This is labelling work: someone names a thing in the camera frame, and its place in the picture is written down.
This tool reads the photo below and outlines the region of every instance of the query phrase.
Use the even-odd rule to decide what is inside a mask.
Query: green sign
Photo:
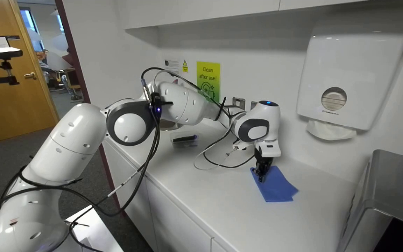
[[[215,102],[219,102],[219,63],[197,61],[197,85]]]

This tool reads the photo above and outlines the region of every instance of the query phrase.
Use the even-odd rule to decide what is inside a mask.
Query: door
[[[6,35],[11,36],[8,39],[9,46],[20,49],[22,56],[9,60],[12,74],[19,84],[0,84],[0,140],[50,129],[57,122],[54,106],[15,0],[0,0],[0,36]],[[5,77],[2,68],[0,68],[0,77]]]

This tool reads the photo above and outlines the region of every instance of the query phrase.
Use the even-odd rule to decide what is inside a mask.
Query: wall
[[[141,94],[139,74],[155,61],[155,31],[122,32],[114,0],[64,0],[90,103]]]
[[[331,8],[307,8],[162,26],[157,63],[162,57],[185,59],[187,77],[195,80],[197,60],[219,61],[222,95],[279,103],[283,155],[355,180],[373,150],[403,154],[403,60],[384,108],[369,131],[341,143],[313,138],[295,112],[296,95],[310,31],[328,11]]]
[[[39,29],[39,35],[41,36],[43,46],[58,56],[67,54],[67,43],[64,33],[58,29],[57,18],[53,14],[55,5],[19,3],[19,8],[20,7],[30,8],[36,26]]]

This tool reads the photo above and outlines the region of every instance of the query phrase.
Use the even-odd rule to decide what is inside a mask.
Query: robotic hand
[[[118,101],[103,110],[89,103],[74,106],[5,189],[0,200],[0,252],[81,250],[58,214],[58,199],[62,186],[79,178],[106,131],[118,144],[135,145],[153,129],[159,134],[159,119],[195,124],[216,113],[218,108],[194,88],[169,82],[155,84],[153,92],[146,89],[138,101]],[[281,154],[278,120],[275,103],[258,102],[233,122],[236,137],[255,148],[260,178]]]

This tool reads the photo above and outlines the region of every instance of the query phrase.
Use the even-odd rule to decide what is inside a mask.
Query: blue sponge
[[[250,168],[254,182],[265,201],[292,201],[297,189],[292,186],[276,166],[269,166],[265,179],[258,180],[255,168]]]

